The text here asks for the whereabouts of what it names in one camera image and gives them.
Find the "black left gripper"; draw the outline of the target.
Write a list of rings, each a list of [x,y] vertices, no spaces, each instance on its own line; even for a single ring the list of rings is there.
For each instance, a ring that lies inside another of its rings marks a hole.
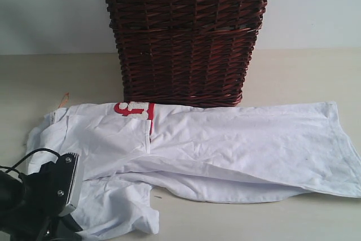
[[[82,156],[72,152],[29,175],[2,166],[1,231],[11,240],[67,240],[82,231],[70,213],[78,206],[83,173]]]

